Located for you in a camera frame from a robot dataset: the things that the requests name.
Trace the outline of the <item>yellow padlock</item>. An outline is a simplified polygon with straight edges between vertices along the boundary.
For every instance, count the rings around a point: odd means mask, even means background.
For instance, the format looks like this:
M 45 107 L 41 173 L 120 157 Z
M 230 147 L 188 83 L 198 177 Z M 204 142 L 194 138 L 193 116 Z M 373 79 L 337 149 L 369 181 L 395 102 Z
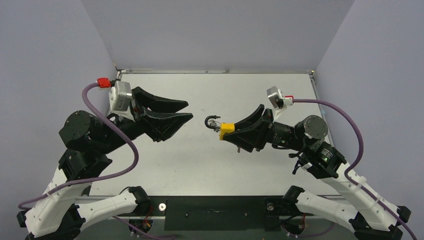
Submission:
M 204 124 L 208 129 L 219 133 L 219 139 L 223 141 L 224 136 L 233 133 L 236 130 L 236 127 L 234 123 L 225 123 L 218 121 L 218 119 L 220 118 L 221 117 L 218 115 L 209 115 L 205 118 Z

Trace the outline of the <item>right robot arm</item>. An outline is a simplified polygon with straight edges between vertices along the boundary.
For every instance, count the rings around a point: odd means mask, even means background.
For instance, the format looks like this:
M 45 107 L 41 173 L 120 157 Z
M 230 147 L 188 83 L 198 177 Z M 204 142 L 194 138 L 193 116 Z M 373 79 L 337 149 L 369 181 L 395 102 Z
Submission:
M 349 163 L 325 141 L 326 122 L 310 115 L 294 126 L 274 120 L 271 109 L 259 105 L 245 119 L 222 123 L 219 137 L 247 152 L 260 151 L 265 145 L 291 150 L 295 169 L 302 169 L 329 185 L 345 198 L 345 203 L 315 195 L 299 186 L 291 186 L 282 198 L 289 213 L 319 216 L 353 232 L 359 240 L 399 240 L 400 225 L 407 222 L 410 210 L 384 200 L 367 184 L 363 176 L 346 173 Z

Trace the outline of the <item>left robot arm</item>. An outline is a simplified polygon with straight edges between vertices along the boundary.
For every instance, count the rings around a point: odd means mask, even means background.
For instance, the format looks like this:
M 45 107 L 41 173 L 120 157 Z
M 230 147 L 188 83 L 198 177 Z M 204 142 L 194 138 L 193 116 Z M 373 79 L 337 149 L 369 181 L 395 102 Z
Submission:
M 116 196 L 88 204 L 76 199 L 93 182 L 104 180 L 102 172 L 112 163 L 108 154 L 128 145 L 139 160 L 134 140 L 147 135 L 154 142 L 171 138 L 193 115 L 184 113 L 184 100 L 169 99 L 132 89 L 126 99 L 130 116 L 107 116 L 89 105 L 89 111 L 72 113 L 59 131 L 66 151 L 54 176 L 33 207 L 20 204 L 17 220 L 28 230 L 29 240 L 73 240 L 89 226 L 117 215 L 140 216 L 152 210 L 151 200 L 141 186 L 129 186 Z

